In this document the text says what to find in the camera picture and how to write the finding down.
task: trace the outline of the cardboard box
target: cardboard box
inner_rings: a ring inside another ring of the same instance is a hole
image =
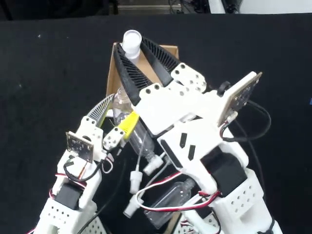
[[[106,87],[106,96],[110,94],[114,94],[117,92],[117,89],[121,86],[120,77],[115,66],[114,60],[114,47],[116,43],[113,45],[112,55],[111,55],[111,62],[109,66],[108,78],[107,78],[107,87]],[[179,58],[178,47],[174,45],[161,45],[161,47],[165,48],[171,54],[173,54],[176,58]],[[159,79],[155,72],[153,71],[152,67],[148,63],[146,57],[141,52],[137,65],[136,65],[152,82],[159,82]]]

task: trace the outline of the plastic bottle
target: plastic bottle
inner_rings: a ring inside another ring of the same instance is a hole
[[[191,198],[191,189],[195,186],[192,179],[187,179],[184,182],[176,182],[173,186],[151,207],[173,207],[182,206]],[[150,222],[157,228],[161,228],[173,215],[173,212],[144,212]]]
[[[123,87],[120,87],[115,94],[113,101],[115,124],[120,124],[120,122],[125,119],[131,112],[131,102]],[[141,147],[143,147],[141,156],[145,157],[148,162],[150,162],[155,156],[154,142],[140,121],[136,124],[136,127],[130,136],[129,142],[137,155],[139,154]]]

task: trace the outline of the black fabric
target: black fabric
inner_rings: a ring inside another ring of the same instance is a hole
[[[285,234],[311,233],[311,14],[1,22],[1,233],[25,233],[35,226],[55,181],[65,131],[75,131],[104,97],[112,44],[128,29],[179,46],[181,60],[214,87],[234,83],[251,70],[263,71],[252,100],[273,119],[268,134],[254,142],[267,204]],[[238,119],[248,133],[261,127],[260,117],[247,107]],[[129,171],[135,165],[132,153]],[[99,206],[117,178],[118,163],[99,189]],[[114,234],[150,233],[142,212],[132,219],[122,214],[130,197],[128,181],[101,218]]]

